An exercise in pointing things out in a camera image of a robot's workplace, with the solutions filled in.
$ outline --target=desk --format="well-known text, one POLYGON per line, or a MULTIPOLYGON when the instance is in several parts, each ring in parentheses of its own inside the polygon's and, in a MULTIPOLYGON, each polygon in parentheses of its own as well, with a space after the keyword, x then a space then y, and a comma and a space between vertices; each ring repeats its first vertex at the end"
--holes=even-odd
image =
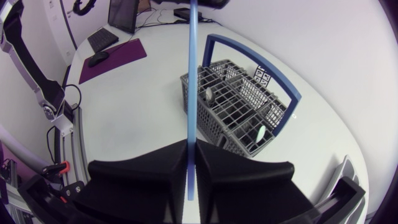
MULTIPOLYGON (((137 18, 141 25, 151 12, 137 18)), ((156 22, 159 11, 148 19, 156 22)), ((174 21, 172 11, 163 11, 161 21, 174 21)), ((127 41, 129 34, 105 26, 127 41)), ((330 105, 288 66, 256 44, 217 24, 198 26, 198 64, 201 65, 208 34, 220 34, 252 48, 272 62, 302 95, 294 115, 281 133, 254 160, 289 161, 295 166, 293 182, 312 203, 317 203, 331 175, 349 155, 362 188, 367 192, 361 215, 368 209, 368 174, 361 150, 344 122, 330 105)), ((189 26, 185 24, 140 29, 147 57, 104 73, 79 85, 83 134, 88 162, 131 159, 187 137, 187 115, 183 111, 179 77, 188 71, 189 26)), ((87 40, 76 51, 68 84, 78 84, 84 59, 94 54, 87 40)), ((241 67, 252 66, 239 52, 216 44, 213 61, 231 59, 241 67)), ((78 96, 67 92, 69 103, 78 96)), ((185 201, 184 223, 199 223, 198 196, 185 201)))

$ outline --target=black cable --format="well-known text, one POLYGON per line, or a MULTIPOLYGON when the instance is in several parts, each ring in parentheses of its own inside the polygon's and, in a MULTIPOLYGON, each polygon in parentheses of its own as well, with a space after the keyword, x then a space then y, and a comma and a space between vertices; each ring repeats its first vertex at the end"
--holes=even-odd
MULTIPOLYGON (((149 15, 148 17, 147 17, 147 19, 144 21, 144 25, 145 25, 145 23, 147 22, 147 20, 155 13, 155 12, 157 12, 157 9, 155 9, 155 11, 151 14, 151 15, 149 15)), ((131 39, 132 39, 132 37, 134 36, 134 34, 136 34, 140 29, 141 29, 141 27, 136 27, 136 29, 137 28, 139 28, 138 30, 135 30, 135 32, 133 33, 133 34, 131 34, 131 37, 130 37, 130 39, 128 40, 128 41, 126 41, 125 43, 123 43, 123 44, 121 44, 118 48, 116 48, 116 49, 114 49, 111 53, 109 53, 110 55, 111 54, 113 54, 115 51, 117 51, 117 50, 119 50, 120 48, 122 48, 123 46, 125 46, 131 39)))
POLYGON ((157 22, 159 22, 159 23, 168 23, 168 22, 160 22, 160 21, 159 21, 159 18, 162 16, 162 11, 163 11, 163 10, 165 10, 165 9, 160 10, 159 16, 157 17, 156 20, 157 20, 157 22))
POLYGON ((52 160, 52 162, 53 162, 54 165, 55 165, 55 160, 54 160, 54 158, 52 157, 52 153, 51 153, 51 150, 50 150, 50 144, 49 144, 49 133, 50 133, 50 131, 53 130, 54 128, 55 128, 55 126, 52 126, 52 127, 47 131, 47 149, 49 150, 49 153, 50 153, 50 156, 51 156, 51 160, 52 160))
POLYGON ((155 9, 153 7, 149 7, 147 9, 143 10, 142 12, 138 13, 137 16, 141 15, 141 13, 143 13, 143 12, 147 12, 148 9, 153 9, 153 10, 157 11, 157 9, 155 9))
POLYGON ((68 86, 73 86, 73 87, 75 87, 75 88, 77 89, 77 91, 79 91, 79 96, 80 96, 80 98, 79 98, 79 103, 77 104, 77 107, 75 107, 74 109, 72 109, 72 111, 74 111, 75 109, 79 108, 79 106, 80 106, 80 103, 81 103, 81 91, 80 91, 79 87, 77 87, 77 86, 74 85, 74 84, 66 85, 65 88, 68 87, 68 86))

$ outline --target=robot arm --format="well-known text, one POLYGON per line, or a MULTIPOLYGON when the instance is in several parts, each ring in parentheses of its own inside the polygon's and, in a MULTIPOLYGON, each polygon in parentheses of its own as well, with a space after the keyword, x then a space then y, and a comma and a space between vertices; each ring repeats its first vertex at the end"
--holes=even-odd
POLYGON ((10 55, 24 80, 36 95, 47 119, 64 135, 73 131, 72 108, 58 82, 42 73, 22 40, 22 1, 0 0, 0 48, 10 55))

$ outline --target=blue handle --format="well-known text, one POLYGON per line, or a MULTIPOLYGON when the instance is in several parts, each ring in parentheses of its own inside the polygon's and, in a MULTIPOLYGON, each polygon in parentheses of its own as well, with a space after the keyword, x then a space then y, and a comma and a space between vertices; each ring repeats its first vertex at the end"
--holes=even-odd
POLYGON ((285 126, 287 120, 290 118, 294 109, 299 103, 301 99, 301 94, 299 93, 299 91, 297 91, 296 87, 294 87, 293 84, 286 78, 286 76, 263 56, 259 55, 249 47, 246 47, 245 45, 222 35, 210 34, 207 36, 205 55, 203 56, 203 67, 208 67, 210 65, 211 56, 213 56, 214 44, 216 41, 241 52, 242 54, 256 62, 258 65, 260 65, 262 68, 268 68, 271 71, 269 75, 285 90, 285 92, 290 97, 291 101, 285 111, 284 116, 282 117, 278 126, 272 132, 274 136, 277 136, 282 128, 285 126))

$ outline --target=dishwasher cutlery basket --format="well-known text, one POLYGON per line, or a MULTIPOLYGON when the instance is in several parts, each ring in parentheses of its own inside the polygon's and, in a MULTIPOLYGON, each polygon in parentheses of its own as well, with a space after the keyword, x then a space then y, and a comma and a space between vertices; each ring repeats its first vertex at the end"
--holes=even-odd
MULTIPOLYGON (((180 79, 187 112, 188 74, 180 79)), ((279 134, 300 99, 293 84, 264 57, 237 41, 208 35, 203 65, 198 67, 197 104, 198 129, 207 141, 240 156, 253 157, 279 134), (290 97, 289 106, 230 60, 210 63, 216 41, 268 68, 269 75, 290 97)))

